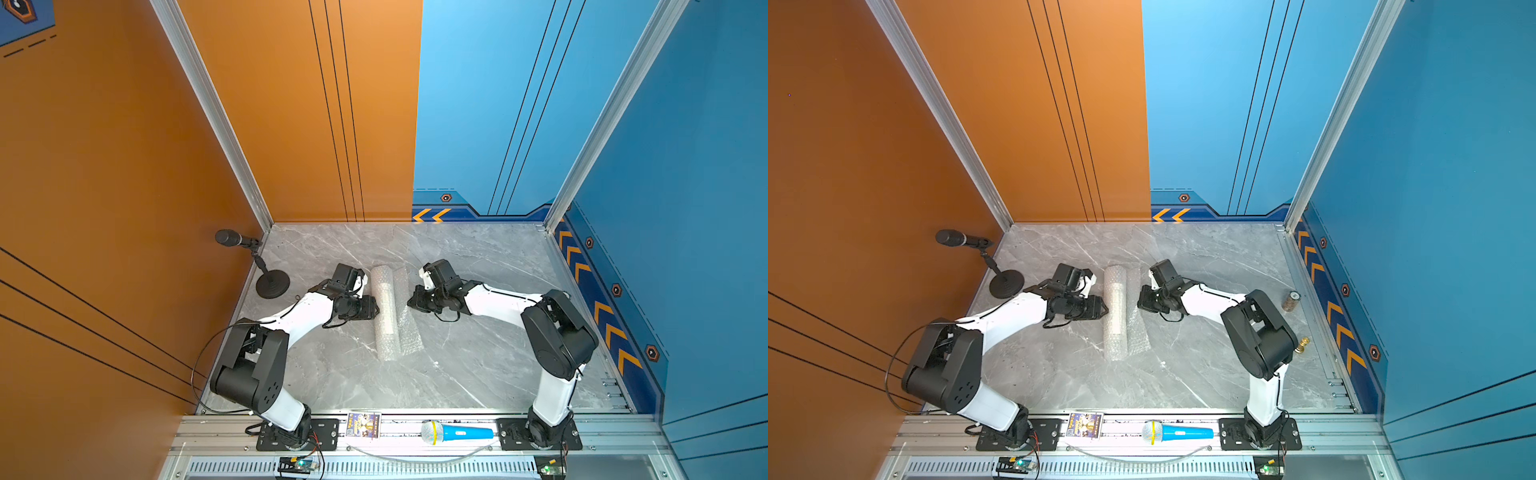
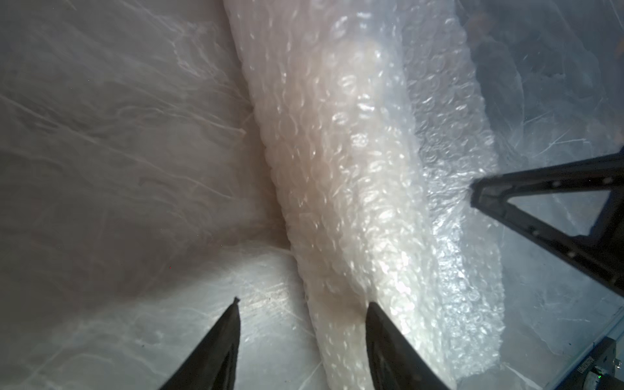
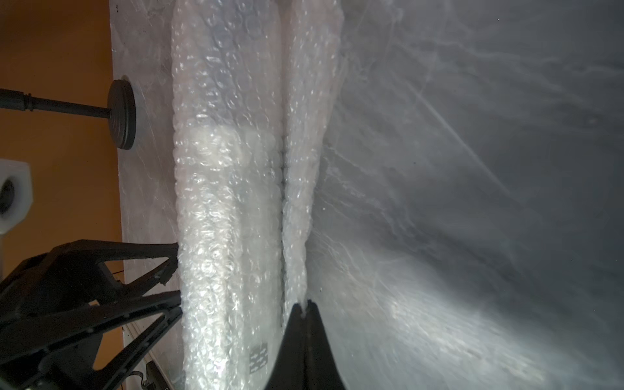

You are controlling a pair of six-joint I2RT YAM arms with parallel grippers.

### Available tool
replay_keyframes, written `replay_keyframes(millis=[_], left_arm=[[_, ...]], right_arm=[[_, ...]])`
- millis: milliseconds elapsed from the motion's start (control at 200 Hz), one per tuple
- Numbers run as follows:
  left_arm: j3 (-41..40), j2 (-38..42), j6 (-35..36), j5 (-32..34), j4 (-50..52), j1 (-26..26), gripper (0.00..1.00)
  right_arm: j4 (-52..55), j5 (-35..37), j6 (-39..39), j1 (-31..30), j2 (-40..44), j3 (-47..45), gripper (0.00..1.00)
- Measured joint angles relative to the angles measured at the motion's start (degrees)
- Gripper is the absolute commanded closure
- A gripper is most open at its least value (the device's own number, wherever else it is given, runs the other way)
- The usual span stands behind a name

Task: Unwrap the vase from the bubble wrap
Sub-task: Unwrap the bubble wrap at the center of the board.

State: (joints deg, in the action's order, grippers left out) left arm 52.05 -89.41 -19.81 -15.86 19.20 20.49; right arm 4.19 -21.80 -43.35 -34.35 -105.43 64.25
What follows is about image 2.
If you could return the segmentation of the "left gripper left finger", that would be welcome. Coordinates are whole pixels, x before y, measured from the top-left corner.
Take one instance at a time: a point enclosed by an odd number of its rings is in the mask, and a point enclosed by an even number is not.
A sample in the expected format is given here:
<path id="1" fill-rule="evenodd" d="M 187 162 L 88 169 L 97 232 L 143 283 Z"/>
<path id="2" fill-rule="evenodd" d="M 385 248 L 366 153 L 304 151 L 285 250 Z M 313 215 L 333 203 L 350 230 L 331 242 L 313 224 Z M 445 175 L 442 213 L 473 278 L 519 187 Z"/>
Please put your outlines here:
<path id="1" fill-rule="evenodd" d="M 233 390 L 241 337 L 240 299 L 219 317 L 162 390 Z"/>

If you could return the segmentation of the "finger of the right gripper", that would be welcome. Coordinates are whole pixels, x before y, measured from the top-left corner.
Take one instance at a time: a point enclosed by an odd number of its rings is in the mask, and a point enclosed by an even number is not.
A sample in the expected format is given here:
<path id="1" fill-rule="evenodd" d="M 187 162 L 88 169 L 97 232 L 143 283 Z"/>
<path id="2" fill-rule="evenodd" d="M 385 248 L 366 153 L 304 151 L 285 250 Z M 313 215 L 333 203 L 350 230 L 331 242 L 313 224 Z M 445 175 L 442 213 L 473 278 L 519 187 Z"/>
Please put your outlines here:
<path id="1" fill-rule="evenodd" d="M 475 180 L 471 206 L 623 294 L 622 155 Z"/>

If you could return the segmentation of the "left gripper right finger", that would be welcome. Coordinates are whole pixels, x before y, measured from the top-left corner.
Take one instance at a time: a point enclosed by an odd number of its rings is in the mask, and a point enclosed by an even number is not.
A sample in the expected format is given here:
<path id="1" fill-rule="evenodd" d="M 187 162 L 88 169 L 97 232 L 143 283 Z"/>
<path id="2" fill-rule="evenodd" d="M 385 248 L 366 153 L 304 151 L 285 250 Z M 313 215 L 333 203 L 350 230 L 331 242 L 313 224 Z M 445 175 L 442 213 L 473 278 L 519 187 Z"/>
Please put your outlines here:
<path id="1" fill-rule="evenodd" d="M 366 344 L 375 390 L 448 390 L 381 306 L 369 304 Z"/>

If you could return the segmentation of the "clear bubble wrap sheet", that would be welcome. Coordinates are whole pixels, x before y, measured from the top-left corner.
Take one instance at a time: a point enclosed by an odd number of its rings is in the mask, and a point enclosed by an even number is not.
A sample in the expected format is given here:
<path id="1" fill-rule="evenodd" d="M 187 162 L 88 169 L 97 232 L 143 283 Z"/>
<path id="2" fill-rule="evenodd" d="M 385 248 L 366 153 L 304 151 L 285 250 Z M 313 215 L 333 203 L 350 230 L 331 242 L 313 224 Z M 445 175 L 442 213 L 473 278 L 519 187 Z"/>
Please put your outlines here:
<path id="1" fill-rule="evenodd" d="M 451 1 L 227 1 L 328 385 L 370 389 L 377 302 L 450 387 L 500 358 L 504 287 L 469 185 L 497 168 Z"/>

